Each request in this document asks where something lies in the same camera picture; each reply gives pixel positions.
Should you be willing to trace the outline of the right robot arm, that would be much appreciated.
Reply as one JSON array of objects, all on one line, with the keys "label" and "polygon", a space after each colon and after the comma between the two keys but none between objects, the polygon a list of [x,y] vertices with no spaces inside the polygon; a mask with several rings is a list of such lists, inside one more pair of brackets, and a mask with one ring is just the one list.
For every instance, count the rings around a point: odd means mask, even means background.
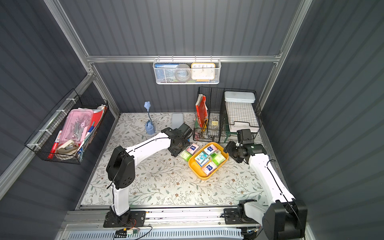
[{"label": "right robot arm", "polygon": [[225,210],[226,220],[260,224],[260,233],[269,240],[305,239],[308,208],[285,187],[272,167],[273,160],[261,144],[255,144],[249,129],[237,131],[237,142],[230,141],[224,152],[237,163],[246,163],[264,183],[266,206],[260,206],[256,200],[241,200],[237,213]]}]

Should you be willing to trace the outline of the green tissue pack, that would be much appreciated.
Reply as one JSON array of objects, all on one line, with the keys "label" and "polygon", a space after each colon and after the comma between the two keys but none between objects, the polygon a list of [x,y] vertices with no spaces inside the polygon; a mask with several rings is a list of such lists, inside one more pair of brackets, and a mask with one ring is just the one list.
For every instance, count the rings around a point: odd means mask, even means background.
[{"label": "green tissue pack", "polygon": [[220,166],[222,162],[224,162],[226,158],[221,154],[221,152],[213,153],[211,155],[211,161],[216,165]]},{"label": "green tissue pack", "polygon": [[189,152],[187,152],[187,151],[182,151],[179,154],[179,157],[182,158],[183,160],[185,160],[186,162],[189,162],[189,160],[192,157],[192,155]]}]

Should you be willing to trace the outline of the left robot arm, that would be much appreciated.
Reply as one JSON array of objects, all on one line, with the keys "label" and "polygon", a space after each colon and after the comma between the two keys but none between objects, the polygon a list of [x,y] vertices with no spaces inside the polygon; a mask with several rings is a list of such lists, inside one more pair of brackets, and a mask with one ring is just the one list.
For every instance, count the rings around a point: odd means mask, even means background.
[{"label": "left robot arm", "polygon": [[135,180],[136,167],[145,159],[162,150],[168,150],[171,156],[177,157],[191,145],[189,138],[193,131],[187,124],[176,129],[165,128],[154,137],[131,147],[114,148],[106,167],[111,182],[113,203],[111,211],[121,217],[130,211],[129,185]]}]

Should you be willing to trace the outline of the teal cartoon tissue pack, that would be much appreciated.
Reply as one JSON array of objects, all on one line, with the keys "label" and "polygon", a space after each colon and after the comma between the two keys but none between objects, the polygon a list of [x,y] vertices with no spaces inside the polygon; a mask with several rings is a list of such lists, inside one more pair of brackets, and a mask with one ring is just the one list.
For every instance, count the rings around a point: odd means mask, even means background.
[{"label": "teal cartoon tissue pack", "polygon": [[206,165],[209,162],[209,156],[204,152],[200,152],[196,157],[195,161],[196,163],[202,168],[204,165]]}]

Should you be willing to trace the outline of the pink Tempo pack front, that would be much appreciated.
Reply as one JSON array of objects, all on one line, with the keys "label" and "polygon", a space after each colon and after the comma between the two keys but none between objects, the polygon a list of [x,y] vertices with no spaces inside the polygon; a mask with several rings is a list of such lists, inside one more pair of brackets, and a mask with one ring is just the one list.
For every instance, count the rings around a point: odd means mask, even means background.
[{"label": "pink Tempo pack front", "polygon": [[218,148],[214,144],[207,145],[204,148],[204,152],[209,156],[213,153],[215,153],[218,150]]}]

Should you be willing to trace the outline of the pink Tempo tissue pack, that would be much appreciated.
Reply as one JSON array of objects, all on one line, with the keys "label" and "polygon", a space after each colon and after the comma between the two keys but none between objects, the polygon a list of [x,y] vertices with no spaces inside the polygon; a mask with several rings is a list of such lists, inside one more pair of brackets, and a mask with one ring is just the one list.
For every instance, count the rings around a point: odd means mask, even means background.
[{"label": "pink Tempo tissue pack", "polygon": [[210,176],[216,169],[217,169],[217,166],[212,161],[210,161],[204,167],[202,167],[202,171],[207,177]]},{"label": "pink Tempo tissue pack", "polygon": [[197,144],[191,144],[186,151],[193,156],[198,149],[199,146]]}]

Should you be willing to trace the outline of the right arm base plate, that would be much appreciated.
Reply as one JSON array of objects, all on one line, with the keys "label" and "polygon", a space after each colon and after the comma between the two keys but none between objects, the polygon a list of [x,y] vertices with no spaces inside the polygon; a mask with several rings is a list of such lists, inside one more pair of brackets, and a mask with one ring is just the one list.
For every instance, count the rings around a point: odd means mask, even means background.
[{"label": "right arm base plate", "polygon": [[221,218],[225,219],[225,223],[227,225],[258,223],[255,220],[248,218],[244,214],[240,213],[239,209],[224,209],[224,212],[221,214]]}]

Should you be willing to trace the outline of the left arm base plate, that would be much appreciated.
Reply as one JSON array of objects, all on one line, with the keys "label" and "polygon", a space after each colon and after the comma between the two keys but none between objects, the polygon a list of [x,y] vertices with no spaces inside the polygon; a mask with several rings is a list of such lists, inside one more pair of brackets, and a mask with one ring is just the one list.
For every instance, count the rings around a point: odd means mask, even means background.
[{"label": "left arm base plate", "polygon": [[128,210],[121,216],[117,216],[112,210],[107,212],[104,228],[127,228],[127,227],[143,227],[146,219],[145,211]]}]

